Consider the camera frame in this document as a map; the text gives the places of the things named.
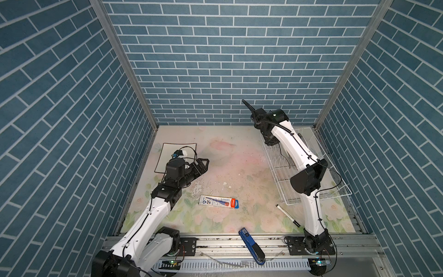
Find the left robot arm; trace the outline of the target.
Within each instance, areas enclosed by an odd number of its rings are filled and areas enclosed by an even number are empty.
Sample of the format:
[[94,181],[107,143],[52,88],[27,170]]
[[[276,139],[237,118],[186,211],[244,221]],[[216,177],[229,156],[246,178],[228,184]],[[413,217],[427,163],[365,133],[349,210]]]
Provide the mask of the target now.
[[180,232],[158,226],[182,196],[182,189],[205,174],[209,159],[173,158],[165,175],[151,193],[150,203],[128,232],[108,251],[101,250],[92,261],[93,277],[149,277],[149,270],[160,258],[175,255]]

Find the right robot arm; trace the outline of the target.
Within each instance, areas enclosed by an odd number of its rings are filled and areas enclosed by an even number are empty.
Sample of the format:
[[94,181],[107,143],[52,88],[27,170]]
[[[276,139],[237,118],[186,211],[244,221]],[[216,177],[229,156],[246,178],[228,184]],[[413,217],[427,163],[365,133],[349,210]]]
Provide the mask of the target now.
[[250,110],[254,127],[262,134],[265,144],[280,145],[294,162],[297,172],[290,178],[290,184],[300,195],[303,205],[305,249],[312,254],[322,251],[331,239],[319,207],[321,181],[328,162],[308,149],[283,110],[254,108],[244,99],[242,103]]

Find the white square plate black rim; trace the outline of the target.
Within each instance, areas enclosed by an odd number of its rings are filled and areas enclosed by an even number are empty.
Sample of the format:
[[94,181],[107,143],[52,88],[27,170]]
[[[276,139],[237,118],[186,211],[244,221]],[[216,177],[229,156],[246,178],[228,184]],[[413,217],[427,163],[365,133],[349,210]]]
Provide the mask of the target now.
[[154,172],[164,174],[166,172],[167,163],[170,161],[170,159],[173,159],[173,155],[176,151],[181,151],[183,153],[183,155],[179,156],[179,158],[183,158],[186,162],[192,163],[197,156],[197,144],[163,143]]

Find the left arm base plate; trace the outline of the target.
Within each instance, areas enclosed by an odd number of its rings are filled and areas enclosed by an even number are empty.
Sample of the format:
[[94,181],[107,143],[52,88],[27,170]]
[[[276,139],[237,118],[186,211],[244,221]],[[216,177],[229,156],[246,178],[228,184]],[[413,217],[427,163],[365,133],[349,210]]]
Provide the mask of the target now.
[[177,256],[195,256],[197,247],[196,237],[174,238],[171,250],[165,254],[165,257]]

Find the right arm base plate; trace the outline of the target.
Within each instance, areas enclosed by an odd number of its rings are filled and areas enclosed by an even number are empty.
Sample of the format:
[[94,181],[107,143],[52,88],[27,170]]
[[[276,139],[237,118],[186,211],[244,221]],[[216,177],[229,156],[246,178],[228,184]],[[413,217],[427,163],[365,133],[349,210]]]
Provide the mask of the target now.
[[317,239],[303,236],[285,236],[283,241],[287,245],[291,256],[320,254],[332,256],[336,254],[336,248],[329,237]]

